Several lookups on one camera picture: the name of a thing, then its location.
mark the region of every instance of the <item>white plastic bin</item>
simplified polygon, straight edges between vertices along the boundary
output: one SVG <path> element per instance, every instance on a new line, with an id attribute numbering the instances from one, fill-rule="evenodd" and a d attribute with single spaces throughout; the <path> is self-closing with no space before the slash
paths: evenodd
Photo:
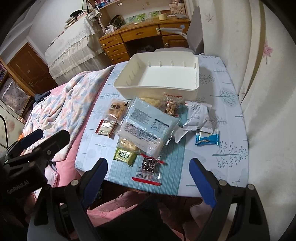
<path id="1" fill-rule="evenodd" d="M 194 101 L 199 87 L 198 57 L 191 52 L 164 51 L 134 54 L 114 87 L 126 99 L 163 98 L 163 93 Z"/>

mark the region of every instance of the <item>tree print tablecloth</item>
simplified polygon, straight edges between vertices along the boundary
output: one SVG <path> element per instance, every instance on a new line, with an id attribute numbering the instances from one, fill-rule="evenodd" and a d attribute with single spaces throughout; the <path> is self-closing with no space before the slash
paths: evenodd
<path id="1" fill-rule="evenodd" d="M 220 146 L 195 146 L 195 133 L 188 132 L 179 144 L 171 141 L 162 152 L 161 186 L 139 183 L 132 180 L 143 158 L 138 156 L 133 167 L 114 161 L 118 136 L 110 139 L 95 134 L 102 115 L 112 98 L 124 99 L 114 89 L 113 83 L 126 62 L 117 64 L 110 74 L 94 106 L 85 128 L 75 167 L 81 171 L 90 170 L 100 157 L 108 161 L 106 180 L 144 191 L 178 195 L 200 196 L 189 173 L 189 161 L 197 157 L 207 170 L 218 179 L 231 185 L 245 187 L 248 182 L 248 142 L 242 110 L 229 74 L 219 57 L 199 56 L 200 88 L 197 101 L 213 105 L 209 112 L 213 129 L 220 133 Z M 187 109 L 179 109 L 181 124 L 187 119 Z"/>

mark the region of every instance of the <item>multicolored blanket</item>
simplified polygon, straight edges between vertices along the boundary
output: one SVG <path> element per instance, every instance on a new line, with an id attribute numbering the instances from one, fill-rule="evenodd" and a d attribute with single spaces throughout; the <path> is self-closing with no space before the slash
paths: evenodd
<path id="1" fill-rule="evenodd" d="M 52 161 L 63 161 L 89 107 L 100 89 L 104 78 L 114 66 L 99 71 L 84 71 L 72 78 L 58 95 L 46 97 L 32 110 L 24 127 L 24 136 L 36 129 L 43 130 L 43 137 L 30 146 L 25 154 L 60 130 L 70 133 L 70 143 L 60 150 Z"/>

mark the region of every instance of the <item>chair armrest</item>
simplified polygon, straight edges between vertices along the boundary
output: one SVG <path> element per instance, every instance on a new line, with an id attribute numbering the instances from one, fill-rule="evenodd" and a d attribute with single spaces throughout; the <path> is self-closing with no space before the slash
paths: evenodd
<path id="1" fill-rule="evenodd" d="M 187 39 L 187 35 L 183 33 L 183 29 L 181 28 L 160 28 L 160 31 L 168 32 L 168 33 L 173 33 L 173 34 L 179 34 L 183 38 Z"/>

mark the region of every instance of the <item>green snack package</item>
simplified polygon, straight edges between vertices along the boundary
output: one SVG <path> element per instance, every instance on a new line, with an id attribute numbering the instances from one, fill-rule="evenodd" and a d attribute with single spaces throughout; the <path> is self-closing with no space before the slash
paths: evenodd
<path id="1" fill-rule="evenodd" d="M 137 155 L 138 155 L 137 153 L 125 151 L 125 150 L 117 147 L 113 159 L 117 160 L 117 161 L 125 162 L 131 167 L 133 165 L 133 162 L 135 161 Z"/>

